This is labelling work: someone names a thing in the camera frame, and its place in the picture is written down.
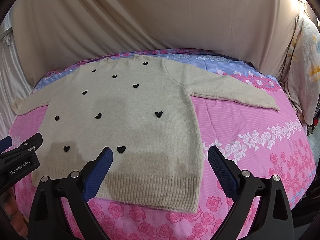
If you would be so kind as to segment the person's left hand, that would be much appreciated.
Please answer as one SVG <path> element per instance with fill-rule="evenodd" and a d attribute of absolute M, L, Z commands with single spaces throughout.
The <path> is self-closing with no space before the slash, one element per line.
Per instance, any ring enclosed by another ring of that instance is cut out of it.
<path fill-rule="evenodd" d="M 17 207 L 15 194 L 12 187 L 8 189 L 7 194 L 8 195 L 4 202 L 4 209 L 6 213 L 12 217 L 11 225 L 20 236 L 26 237 L 28 234 L 28 227 L 24 221 L 22 213 Z"/>

